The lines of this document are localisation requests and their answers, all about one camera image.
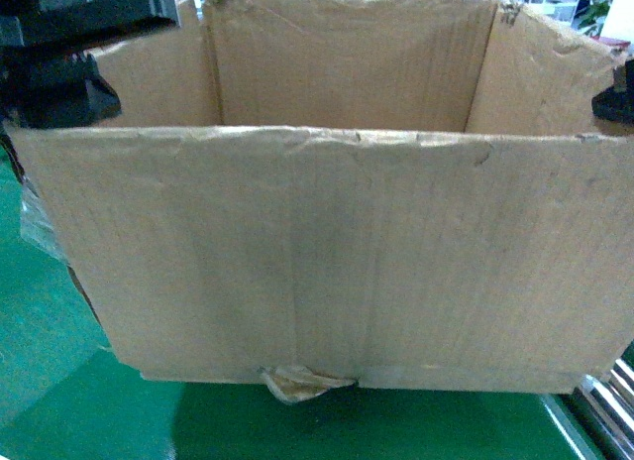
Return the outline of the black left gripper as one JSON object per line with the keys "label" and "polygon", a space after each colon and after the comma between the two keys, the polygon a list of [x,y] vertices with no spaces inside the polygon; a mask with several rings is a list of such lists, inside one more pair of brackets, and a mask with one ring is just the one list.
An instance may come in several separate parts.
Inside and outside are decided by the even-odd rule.
{"label": "black left gripper", "polygon": [[119,116],[122,104],[89,53],[1,54],[1,120],[30,129],[91,126]]}

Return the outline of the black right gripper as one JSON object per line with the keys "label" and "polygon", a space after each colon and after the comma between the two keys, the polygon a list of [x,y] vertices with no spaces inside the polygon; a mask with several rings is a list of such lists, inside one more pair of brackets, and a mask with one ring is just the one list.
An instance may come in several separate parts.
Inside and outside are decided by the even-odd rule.
{"label": "black right gripper", "polygon": [[613,71],[613,83],[591,99],[596,118],[614,123],[633,124],[633,59]]}

